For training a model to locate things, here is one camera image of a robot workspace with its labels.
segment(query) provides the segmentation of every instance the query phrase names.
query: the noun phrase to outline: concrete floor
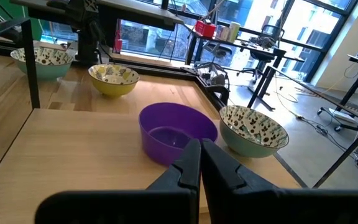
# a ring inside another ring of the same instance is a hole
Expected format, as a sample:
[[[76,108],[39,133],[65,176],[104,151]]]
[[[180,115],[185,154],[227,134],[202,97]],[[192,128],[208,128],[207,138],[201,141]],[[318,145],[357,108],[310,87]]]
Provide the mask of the concrete floor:
[[[250,84],[251,74],[242,74],[236,77],[235,72],[229,72],[231,85],[230,102],[232,105],[247,106],[251,93],[246,85]],[[335,140],[344,147],[348,147],[355,139],[356,131],[342,129],[335,132],[334,127],[339,123],[335,119],[331,122],[331,116],[327,113],[321,113],[319,116],[316,112],[320,107],[334,106],[317,97],[296,94],[294,86],[297,85],[290,80],[282,78],[277,79],[277,87],[284,86],[280,91],[284,96],[290,99],[288,94],[294,96],[298,103],[293,103],[280,97],[282,103],[289,110],[296,114],[302,115],[308,120],[315,121],[322,125],[327,125],[326,129],[335,138]],[[256,102],[254,109],[260,111],[285,127],[289,136],[290,143],[288,146],[278,151],[283,160],[295,171],[302,181],[309,187],[312,187],[317,180],[335,163],[341,156],[343,150],[335,146],[328,139],[318,134],[313,127],[303,121],[298,121],[278,100],[275,93],[276,83],[273,79],[268,92],[271,105],[276,107],[274,112],[265,108],[264,105]],[[329,93],[337,98],[342,98],[345,94],[340,91],[330,91]],[[351,101],[358,105],[358,95],[355,95]],[[345,162],[328,178],[321,186],[324,189],[358,189],[358,167],[356,166],[355,155],[348,157]]]

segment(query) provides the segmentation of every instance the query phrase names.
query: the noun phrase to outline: bowl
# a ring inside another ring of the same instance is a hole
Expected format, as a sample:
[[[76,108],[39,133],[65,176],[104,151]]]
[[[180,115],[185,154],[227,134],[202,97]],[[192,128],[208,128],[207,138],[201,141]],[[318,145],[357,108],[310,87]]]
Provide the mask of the bowl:
[[[34,47],[34,56],[37,78],[39,80],[53,80],[64,77],[73,62],[73,57],[65,51],[45,47]],[[24,48],[12,51],[11,57],[19,69],[27,74]]]
[[[137,72],[121,65],[93,65],[88,69],[88,73],[92,77],[93,86],[110,97],[128,94],[139,81]]]
[[[142,146],[155,162],[169,166],[191,139],[216,141],[218,130],[203,113],[176,103],[146,106],[139,115]]]
[[[225,106],[219,114],[222,138],[242,156],[267,157],[290,141],[281,125],[256,110],[244,106]]]

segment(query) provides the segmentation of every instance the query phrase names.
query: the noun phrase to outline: bowl rim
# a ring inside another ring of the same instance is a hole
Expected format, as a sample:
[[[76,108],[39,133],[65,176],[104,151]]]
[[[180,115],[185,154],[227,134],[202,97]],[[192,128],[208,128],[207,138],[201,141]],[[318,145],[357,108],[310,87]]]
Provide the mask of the bowl rim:
[[[288,135],[287,130],[285,130],[285,128],[284,128],[281,124],[278,124],[277,121],[275,121],[275,120],[272,119],[271,117],[267,116],[266,114],[262,114],[262,115],[264,115],[264,116],[268,117],[269,119],[275,121],[278,125],[280,125],[280,127],[282,127],[282,128],[284,129],[284,132],[285,132],[285,134],[287,134],[287,139],[288,139],[288,141],[287,141],[286,144],[284,144],[284,145],[281,146],[281,147],[265,146],[265,145],[263,145],[263,144],[258,144],[257,142],[254,142],[254,141],[250,141],[249,139],[246,139],[244,136],[241,136],[241,135],[237,134],[237,133],[236,133],[235,131],[233,131],[233,130],[223,121],[223,119],[222,119],[222,113],[221,113],[222,110],[223,110],[224,108],[227,108],[227,107],[230,107],[230,106],[233,106],[233,107],[241,107],[241,108],[247,108],[247,109],[250,109],[250,110],[255,111],[256,113],[259,113],[259,114],[262,114],[262,113],[259,112],[259,111],[257,111],[257,110],[254,110],[254,109],[252,109],[252,108],[248,108],[248,107],[246,107],[246,106],[240,106],[240,105],[226,105],[226,106],[222,107],[222,108],[219,110],[219,118],[220,118],[220,120],[222,121],[222,123],[224,123],[224,125],[225,125],[228,129],[230,129],[230,131],[232,131],[232,132],[233,132],[234,134],[236,134],[237,136],[240,136],[242,139],[245,139],[245,140],[251,142],[252,144],[255,144],[255,145],[257,145],[257,146],[266,147],[266,148],[268,148],[268,149],[281,149],[281,148],[287,146],[288,143],[290,143],[290,136]]]
[[[128,68],[128,67],[119,65],[119,66],[121,66],[121,67],[131,69],[133,72],[135,72],[135,73],[137,74],[137,78],[138,78],[138,79],[136,80],[136,82],[125,83],[125,84],[116,84],[116,83],[104,82],[104,81],[102,81],[102,80],[100,80],[100,79],[97,79],[97,78],[95,78],[94,76],[92,76],[92,74],[91,74],[91,72],[90,72],[91,68],[93,68],[93,67],[95,67],[95,66],[98,66],[98,65],[104,65],[104,66],[106,66],[106,65],[110,65],[110,64],[105,64],[105,63],[103,63],[103,64],[97,64],[97,65],[92,65],[90,68],[88,68],[88,75],[89,75],[91,78],[93,78],[94,80],[99,81],[99,82],[101,82],[101,83],[105,83],[105,84],[109,84],[109,85],[114,85],[114,86],[124,86],[124,85],[133,85],[133,84],[136,84],[136,83],[139,82],[139,80],[140,80],[140,75],[139,75],[139,73],[137,73],[137,71],[135,71],[135,70],[133,70],[133,69],[131,69],[131,68]]]
[[[148,135],[148,137],[152,138],[152,139],[155,140],[155,141],[158,141],[158,143],[163,144],[164,146],[167,146],[167,147],[172,148],[172,149],[175,149],[175,150],[183,151],[184,149],[182,149],[182,148],[180,148],[180,147],[170,146],[170,145],[165,144],[164,142],[158,140],[157,138],[155,138],[155,137],[153,137],[152,135],[150,135],[150,134],[143,128],[143,125],[142,125],[142,123],[140,122],[140,116],[141,116],[143,110],[145,110],[146,108],[148,108],[148,107],[150,107],[150,106],[159,105],[159,104],[173,104],[173,105],[186,106],[186,105],[182,105],[182,104],[180,104],[180,103],[171,103],[171,102],[160,102],[160,103],[152,103],[152,104],[150,104],[150,105],[147,105],[145,108],[143,108],[143,109],[140,111],[140,113],[139,113],[139,115],[138,115],[138,123],[139,123],[140,128]],[[203,114],[202,112],[200,112],[200,111],[198,111],[198,110],[196,110],[196,109],[194,109],[194,108],[192,108],[192,107],[190,107],[190,106],[186,106],[186,107],[191,108],[191,109],[193,109],[193,110],[195,110],[195,111],[201,113],[202,115],[206,116],[206,115]],[[209,117],[207,117],[207,118],[209,119],[210,122],[212,122],[212,125],[215,127],[215,130],[216,130],[216,139],[214,140],[214,142],[216,142],[216,141],[218,140],[218,138],[219,138],[219,131],[218,131],[216,125],[214,124],[214,122],[213,122]]]
[[[24,47],[21,47],[21,48],[18,48],[18,49],[15,49],[15,50],[11,51],[11,53],[10,53],[9,55],[11,56],[11,58],[12,58],[13,60],[18,61],[18,62],[24,62],[24,63],[25,63],[25,61],[21,61],[21,60],[16,59],[16,58],[14,58],[14,57],[12,56],[13,52],[18,51],[18,50],[20,50],[20,49],[24,49]],[[67,52],[65,52],[64,50],[59,50],[59,51],[64,52],[65,54],[67,54],[67,55],[70,57],[69,62],[63,63],[63,64],[61,64],[61,65],[68,65],[68,64],[73,63],[73,61],[74,61],[74,57],[73,57],[73,56],[69,55],[69,54],[68,54]]]

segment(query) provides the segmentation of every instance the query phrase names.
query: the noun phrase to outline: purple bowl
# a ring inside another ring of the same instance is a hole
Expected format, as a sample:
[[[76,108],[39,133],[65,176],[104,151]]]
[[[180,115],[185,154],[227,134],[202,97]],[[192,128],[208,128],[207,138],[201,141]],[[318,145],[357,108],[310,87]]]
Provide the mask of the purple bowl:
[[[218,130],[204,114],[177,103],[155,103],[139,115],[143,150],[155,162],[169,166],[190,139],[216,141]]]

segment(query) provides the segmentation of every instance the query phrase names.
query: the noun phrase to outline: white wall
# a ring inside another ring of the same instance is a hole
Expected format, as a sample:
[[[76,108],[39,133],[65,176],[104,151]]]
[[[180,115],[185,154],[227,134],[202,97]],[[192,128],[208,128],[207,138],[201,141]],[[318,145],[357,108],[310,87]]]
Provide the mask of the white wall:
[[[311,83],[322,88],[347,91],[356,79],[343,78],[344,71],[352,65],[347,54],[358,53],[358,4],[345,26],[338,35],[335,43],[324,58]],[[348,77],[353,77],[358,70],[358,64],[347,71]]]

